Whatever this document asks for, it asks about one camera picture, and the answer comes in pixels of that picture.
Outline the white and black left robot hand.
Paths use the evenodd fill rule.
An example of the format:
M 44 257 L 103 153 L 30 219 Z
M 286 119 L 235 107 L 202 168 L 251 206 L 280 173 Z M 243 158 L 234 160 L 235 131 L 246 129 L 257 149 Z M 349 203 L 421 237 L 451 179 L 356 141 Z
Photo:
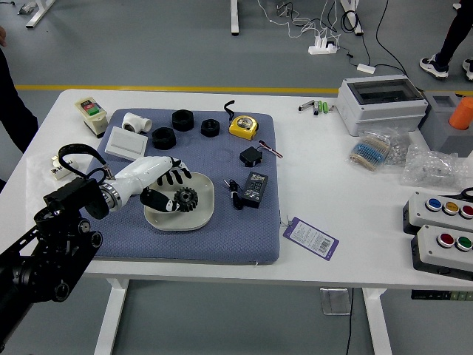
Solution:
M 133 195 L 140 202 L 159 212 L 188 212 L 190 206 L 171 200 L 167 196 L 149 189 L 153 183 L 161 184 L 165 178 L 169 184 L 181 184 L 181 174 L 191 178 L 187 166 L 179 159 L 169 156 L 141 157 L 122 169 L 112 179 L 101 184 L 101 190 L 111 212 L 124 207 Z

